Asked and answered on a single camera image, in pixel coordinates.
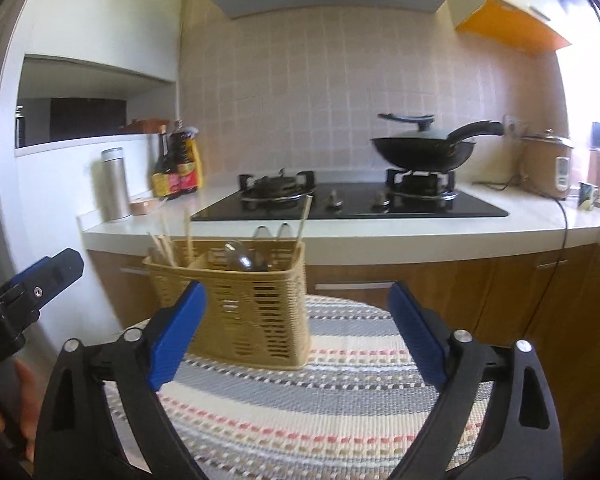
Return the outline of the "left hand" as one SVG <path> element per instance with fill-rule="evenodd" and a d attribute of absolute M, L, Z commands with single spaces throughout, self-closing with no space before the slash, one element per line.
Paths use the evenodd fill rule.
<path fill-rule="evenodd" d="M 0 365 L 0 379 L 10 375 L 8 392 L 18 398 L 18 410 L 15 421 L 20 434 L 27 440 L 23 463 L 33 467 L 36 428 L 41 411 L 40 388 L 33 370 L 23 360 L 13 358 Z"/>

